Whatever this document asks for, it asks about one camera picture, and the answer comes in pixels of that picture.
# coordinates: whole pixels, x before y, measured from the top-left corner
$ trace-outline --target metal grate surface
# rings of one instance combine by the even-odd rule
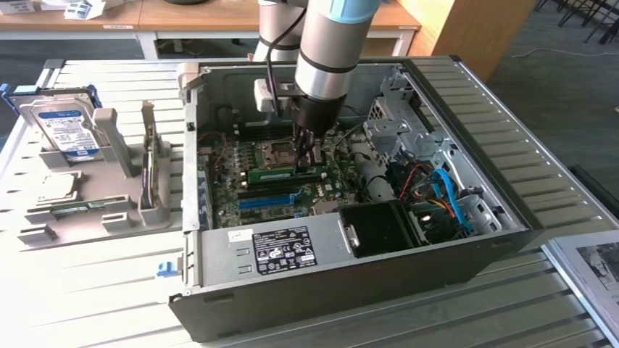
[[[447,57],[414,61],[550,228],[524,253],[493,264],[467,284],[202,346],[191,342],[161,303],[169,284],[154,279],[158,262],[182,250],[178,233],[6,254],[0,270],[17,285],[3,287],[5,298],[17,300],[7,301],[5,310],[13,320],[0,338],[10,343],[3,346],[550,348],[608,344],[538,247],[556,236],[608,231],[619,224],[466,67]],[[97,85],[105,104],[118,109],[129,144],[142,141],[139,103],[155,99],[158,129],[177,146],[181,159],[185,113],[177,99],[178,63],[73,61],[54,72],[53,83],[55,87]],[[5,179],[13,187],[27,185],[29,173],[39,170],[29,158],[38,147],[33,141],[27,131]],[[179,165],[173,181],[179,207],[181,170]],[[17,208],[18,196],[11,197],[0,200],[2,211]],[[14,247],[15,236],[7,239],[3,234],[2,248]]]

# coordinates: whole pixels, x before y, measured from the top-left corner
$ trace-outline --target motherboard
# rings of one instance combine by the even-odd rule
[[[342,136],[334,132],[315,150],[319,165],[297,173],[291,137],[253,141],[207,132],[199,154],[210,163],[214,228],[321,215],[358,202],[354,162],[337,162]]]

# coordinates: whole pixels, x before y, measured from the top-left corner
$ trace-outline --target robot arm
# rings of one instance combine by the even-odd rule
[[[327,130],[337,124],[347,98],[353,71],[359,63],[365,39],[379,4],[381,0],[309,2],[295,72],[295,84],[303,96],[294,98],[293,109],[295,151],[298,168],[302,170],[313,164],[311,150],[317,144],[322,144]],[[265,14],[263,16],[263,10],[275,12],[275,6],[283,6],[278,9],[283,13],[302,11],[297,8],[286,9],[291,6],[283,4],[269,5],[269,9],[267,6],[262,6],[261,36],[263,33],[282,35],[287,29],[283,23],[291,22],[290,17],[294,18],[294,15],[286,17]],[[286,41],[293,45],[297,37],[293,32],[281,42]]]

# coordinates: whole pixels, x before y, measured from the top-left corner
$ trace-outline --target power supply label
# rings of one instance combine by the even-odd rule
[[[253,239],[255,263],[263,276],[319,264],[307,226],[254,233]]]
[[[61,151],[73,156],[89,156],[99,151],[94,134],[83,127],[85,116],[79,110],[41,112],[39,118]]]

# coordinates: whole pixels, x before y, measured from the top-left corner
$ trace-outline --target table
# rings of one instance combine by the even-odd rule
[[[62,69],[45,70],[39,84],[70,87],[94,83],[110,107],[155,98],[166,106],[157,113],[158,129],[165,140],[182,149],[185,112],[175,70],[178,63],[187,61],[70,61]],[[293,341],[295,347],[609,347],[540,247],[556,236],[617,229],[619,222],[470,68],[449,57],[414,61],[548,231],[520,254],[490,265],[466,284],[233,336],[209,347],[290,347]],[[129,144],[141,140],[142,125],[134,119],[119,115],[119,130]],[[430,121],[441,127],[437,119],[430,117]],[[11,184],[31,160],[25,158],[38,147],[31,133],[21,122],[2,153],[10,161],[5,184]],[[181,175],[173,185],[182,190]],[[13,202],[0,199],[0,212]],[[5,247],[10,245],[6,236],[0,233]],[[6,298],[21,295],[6,301],[10,308],[3,312],[14,309],[18,313],[6,322],[22,325],[27,320],[31,327],[7,329],[0,340],[17,333],[19,343],[0,345],[201,347],[165,303],[165,284],[154,278],[158,263],[173,260],[182,248],[179,231],[10,255],[10,260],[0,262],[0,267],[7,265],[2,276],[23,274],[34,288],[0,288]],[[31,339],[41,340],[38,346],[27,344]]]
[[[393,55],[406,56],[419,22],[402,5],[383,4],[369,38],[394,38]],[[210,0],[181,6],[165,0],[137,0],[94,20],[66,20],[61,11],[0,16],[0,40],[137,39],[145,59],[159,59],[157,39],[258,38],[257,0]]]

